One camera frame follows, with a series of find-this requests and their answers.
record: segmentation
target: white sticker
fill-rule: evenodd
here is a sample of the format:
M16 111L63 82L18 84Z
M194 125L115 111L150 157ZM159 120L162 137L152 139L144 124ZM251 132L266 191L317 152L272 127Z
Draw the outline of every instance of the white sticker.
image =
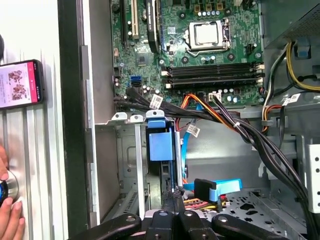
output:
M288 103L290 103L290 97L288 97L286 100L284 100L284 103L282 104L282 106L287 106Z
M168 27L168 34L176 34L176 28L174 26Z
M197 138L200 132L200 128L196 127L193 124L189 124L186 132L192 134L195 138Z
M149 107L154 110L159 109L163 99L164 99L163 97L158 96L157 94L153 94Z
M301 93L297 93L295 95L292 95L292 97L290 98L289 103L295 103L296 101L298 101L299 97L300 97Z

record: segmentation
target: cable label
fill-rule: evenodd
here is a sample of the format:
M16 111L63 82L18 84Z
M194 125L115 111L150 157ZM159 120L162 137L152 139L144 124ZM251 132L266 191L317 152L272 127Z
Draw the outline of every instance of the cable label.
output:
M161 97L157 94L153 94L149 108L154 109L154 110L159 109L163 100L164 100L163 97Z
M289 103L295 103L296 101L298 101L299 97L300 97L301 93L297 93L295 95L292 95L292 97L290 98Z
M189 124L186 132L192 134L195 138L197 138L200 132L200 128L196 127L193 124Z
M284 101L284 103L282 104L282 106L287 106L288 105L288 103L290 103L290 97L288 97L285 101Z

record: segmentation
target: green circuit board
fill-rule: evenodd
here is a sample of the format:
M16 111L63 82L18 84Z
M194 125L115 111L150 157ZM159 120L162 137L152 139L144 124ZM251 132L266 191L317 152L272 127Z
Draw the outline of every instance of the green circuit board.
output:
M191 0L189 8L184 4L175 5L173 1L175 0L160 1L162 48L160 54L152 53L148 44L147 24L143 19L146 9L144 0L137 0L138 38L134 39L128 36L126 47L122 43L121 14L112 12L113 66L116 71L119 71L114 87L115 95L124 97L126 88L130 86L130 76L141 76L140 92L149 100L157 92L165 101L180 105L186 93L197 94L201 92L208 99L209 93L224 90L221 94L221 101L227 106L253 106L263 103L263 98L259 93L261 82L237 86L234 89L232 87L166 89L162 81L162 66L187 67L263 62L258 4L245 10L243 6L235 6L236 1L234 0L207 0L208 3L211 3L211 9L208 9L206 0L202 0L201 2L204 2L201 7L203 10L198 11L201 6L198 0ZM131 2L131 0L125 0L126 22L132 20ZM116 8L119 5L119 0L112 0L111 4L112 9ZM229 21L230 49L224 52L200 52L197 56L186 52L187 44L184 37L190 23L217 21L224 18ZM128 33L131 31L130 27L130 25L126 26ZM250 54L247 52L248 45L254 46ZM183 61L185 57L188 58L188 63Z

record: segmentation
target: cable bundle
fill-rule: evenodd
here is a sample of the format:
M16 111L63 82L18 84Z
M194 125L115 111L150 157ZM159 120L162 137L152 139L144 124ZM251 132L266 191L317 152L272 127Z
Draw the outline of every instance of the cable bundle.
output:
M123 99L115 98L115 103L117 105L135 108L144 112L150 110L150 102L140 95L134 88L128 88L126 94L130 97L130 101L124 101ZM197 101L197 103L201 104L204 110L183 109L165 101L161 103L160 109L165 112L167 117L214 121L217 123L222 123L227 128L239 133L246 143L250 143L255 147L263 163L272 172L272 174L296 194L305 215L308 239L319 240L318 231L320 231L320 226L317 222L316 215L308 210L309 201L307 189L302 183L299 175L290 165L288 159L279 150L279 148L263 133L251 126L247 121L239 119L239 114L237 112L228 112L228 110L215 96L213 96L213 101L217 105L218 111L193 94L188 94L185 101L189 101L190 99L194 99ZM285 166L286 170L282 168L281 164L275 157L277 157L278 160Z

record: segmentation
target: cpu socket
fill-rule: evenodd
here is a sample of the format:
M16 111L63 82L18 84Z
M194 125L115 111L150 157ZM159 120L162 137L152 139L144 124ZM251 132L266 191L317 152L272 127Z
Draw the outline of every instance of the cpu socket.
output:
M191 22L184 39L192 52L221 52L230 48L229 20Z

